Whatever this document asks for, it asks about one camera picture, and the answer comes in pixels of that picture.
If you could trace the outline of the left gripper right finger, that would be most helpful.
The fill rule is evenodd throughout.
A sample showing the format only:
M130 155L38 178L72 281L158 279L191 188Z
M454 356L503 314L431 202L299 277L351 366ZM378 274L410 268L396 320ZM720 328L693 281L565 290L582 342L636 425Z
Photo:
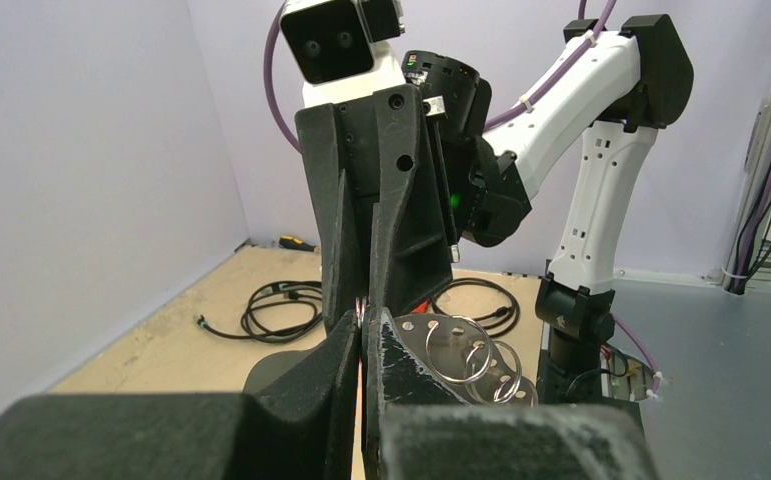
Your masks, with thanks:
M362 458L370 479L655 479L641 428L589 404L472 404L367 313Z

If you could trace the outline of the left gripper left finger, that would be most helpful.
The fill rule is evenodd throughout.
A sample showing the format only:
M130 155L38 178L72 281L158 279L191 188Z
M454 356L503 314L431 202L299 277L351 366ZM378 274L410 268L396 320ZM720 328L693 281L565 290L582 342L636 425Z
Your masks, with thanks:
M360 330L253 394L52 394L0 415L0 479L347 479Z

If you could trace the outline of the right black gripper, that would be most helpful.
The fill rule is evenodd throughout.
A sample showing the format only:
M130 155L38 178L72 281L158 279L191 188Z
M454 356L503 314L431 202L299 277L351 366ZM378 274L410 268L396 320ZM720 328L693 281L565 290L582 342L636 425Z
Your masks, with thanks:
M449 283L472 213L463 105L430 94L425 117L422 103L411 84L373 96L380 187L373 207L370 293L372 304L394 317ZM350 180L342 166L346 152L335 105L305 108L295 123L321 242L323 313L331 331L365 292Z

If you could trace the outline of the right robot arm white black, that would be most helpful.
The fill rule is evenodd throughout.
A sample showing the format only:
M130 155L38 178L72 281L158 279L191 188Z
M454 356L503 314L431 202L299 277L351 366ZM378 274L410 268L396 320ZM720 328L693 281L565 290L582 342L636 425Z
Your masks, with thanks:
M566 230L535 304L550 329L540 392L601 398L601 350L616 321L614 257L641 166L684 111L693 68L672 20L635 16L565 28L561 58L511 112L487 116L491 88L433 52L398 59L389 1L328 1L280 16L304 76L295 118L323 247L324 313L366 297L393 315L440 292L461 239L511 236L559 157L583 153Z

